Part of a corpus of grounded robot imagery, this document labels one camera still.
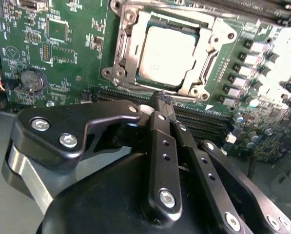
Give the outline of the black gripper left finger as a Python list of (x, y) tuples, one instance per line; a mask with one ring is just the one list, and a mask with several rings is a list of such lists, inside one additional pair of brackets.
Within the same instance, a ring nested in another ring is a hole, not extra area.
[(172, 101), (155, 92), (145, 105), (128, 100), (91, 102), (23, 110), (16, 117), (6, 162), (12, 185), (23, 185), (45, 219), (67, 215), (54, 209), (64, 190), (71, 194), (77, 165), (93, 155), (129, 146), (149, 159), (148, 183), (142, 197), (146, 218), (176, 221), (182, 214), (177, 149), (183, 125)]

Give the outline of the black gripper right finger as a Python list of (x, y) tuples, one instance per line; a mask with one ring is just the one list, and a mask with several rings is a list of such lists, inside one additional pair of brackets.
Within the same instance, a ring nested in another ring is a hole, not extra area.
[(211, 141), (196, 144), (189, 129), (176, 119), (168, 103), (177, 146), (205, 204), (212, 234), (291, 234), (288, 217)]

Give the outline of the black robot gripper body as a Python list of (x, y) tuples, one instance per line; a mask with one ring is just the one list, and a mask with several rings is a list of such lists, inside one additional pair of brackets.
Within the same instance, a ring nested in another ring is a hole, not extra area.
[(141, 210), (146, 156), (125, 156), (59, 193), (48, 207), (39, 234), (208, 234), (195, 183), (179, 169), (183, 212), (167, 227), (149, 222)]

